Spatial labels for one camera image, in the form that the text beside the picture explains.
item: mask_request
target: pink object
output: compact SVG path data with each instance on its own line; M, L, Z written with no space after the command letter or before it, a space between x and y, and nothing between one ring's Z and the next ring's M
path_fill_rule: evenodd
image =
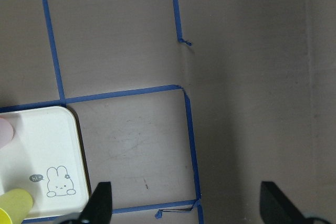
M0 149L8 144L14 135L11 124L3 118L0 118Z

